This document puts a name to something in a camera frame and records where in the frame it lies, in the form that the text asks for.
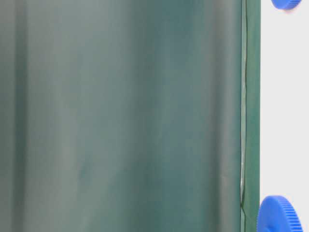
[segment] green surface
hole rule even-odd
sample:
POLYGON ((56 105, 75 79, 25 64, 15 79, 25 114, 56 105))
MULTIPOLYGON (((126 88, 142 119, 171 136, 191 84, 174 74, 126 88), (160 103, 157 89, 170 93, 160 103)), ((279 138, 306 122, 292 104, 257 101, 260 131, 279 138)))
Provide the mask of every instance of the green surface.
POLYGON ((1 231, 240 231, 241 0, 0 19, 1 231))
POLYGON ((242 231, 255 232, 260 201, 260 0, 246 2, 246 146, 242 231))

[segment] blue screw cap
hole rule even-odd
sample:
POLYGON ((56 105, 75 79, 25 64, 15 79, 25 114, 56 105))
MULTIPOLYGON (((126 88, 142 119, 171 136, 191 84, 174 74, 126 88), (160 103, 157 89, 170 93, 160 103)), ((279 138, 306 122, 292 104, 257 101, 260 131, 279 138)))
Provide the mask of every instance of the blue screw cap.
POLYGON ((290 10, 296 7, 301 0, 271 0, 278 9, 290 10))
POLYGON ((257 232, 303 232, 303 229, 287 199, 282 196, 269 196, 261 204, 257 232))

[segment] white background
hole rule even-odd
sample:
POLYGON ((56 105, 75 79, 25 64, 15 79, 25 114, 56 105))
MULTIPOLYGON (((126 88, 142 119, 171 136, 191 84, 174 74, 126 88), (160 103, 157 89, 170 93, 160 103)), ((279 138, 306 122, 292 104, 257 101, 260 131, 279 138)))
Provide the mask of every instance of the white background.
POLYGON ((285 196, 309 232, 309 0, 261 2, 261 200, 285 196))

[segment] green curtain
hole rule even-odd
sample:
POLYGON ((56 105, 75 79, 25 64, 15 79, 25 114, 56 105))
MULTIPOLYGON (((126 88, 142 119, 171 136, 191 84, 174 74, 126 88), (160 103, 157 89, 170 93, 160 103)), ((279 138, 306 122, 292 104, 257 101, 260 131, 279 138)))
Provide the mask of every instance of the green curtain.
POLYGON ((259 4, 2 0, 0 230, 255 231, 259 4))

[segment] blue ribbed knob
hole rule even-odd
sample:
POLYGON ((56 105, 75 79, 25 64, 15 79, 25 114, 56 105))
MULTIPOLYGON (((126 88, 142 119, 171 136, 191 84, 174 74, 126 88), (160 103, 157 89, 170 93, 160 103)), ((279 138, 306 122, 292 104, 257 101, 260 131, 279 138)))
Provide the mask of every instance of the blue ribbed knob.
POLYGON ((260 207, 257 232, 302 232, 298 216, 282 196, 266 197, 260 207))
POLYGON ((301 0, 272 0, 272 3, 278 9, 290 10, 296 7, 301 0))

